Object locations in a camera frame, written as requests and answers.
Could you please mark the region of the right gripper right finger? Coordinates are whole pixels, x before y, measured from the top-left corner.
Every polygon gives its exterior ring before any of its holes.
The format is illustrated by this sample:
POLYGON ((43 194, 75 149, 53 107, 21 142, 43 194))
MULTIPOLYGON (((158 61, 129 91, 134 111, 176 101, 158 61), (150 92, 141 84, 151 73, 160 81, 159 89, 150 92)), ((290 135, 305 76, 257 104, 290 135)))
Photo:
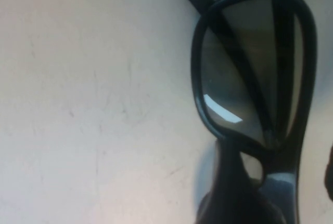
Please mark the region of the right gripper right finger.
POLYGON ((330 149, 329 160, 325 170, 324 184, 328 197, 333 201, 333 147, 330 149))

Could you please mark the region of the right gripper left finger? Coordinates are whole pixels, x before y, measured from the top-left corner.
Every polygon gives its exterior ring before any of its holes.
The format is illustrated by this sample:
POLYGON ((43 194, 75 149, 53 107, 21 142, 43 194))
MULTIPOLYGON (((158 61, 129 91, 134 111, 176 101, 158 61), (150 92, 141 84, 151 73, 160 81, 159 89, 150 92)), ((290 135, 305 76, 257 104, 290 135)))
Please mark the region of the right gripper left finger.
POLYGON ((253 184, 236 146, 215 143, 213 182, 201 200, 196 223, 286 223, 280 209, 253 184))

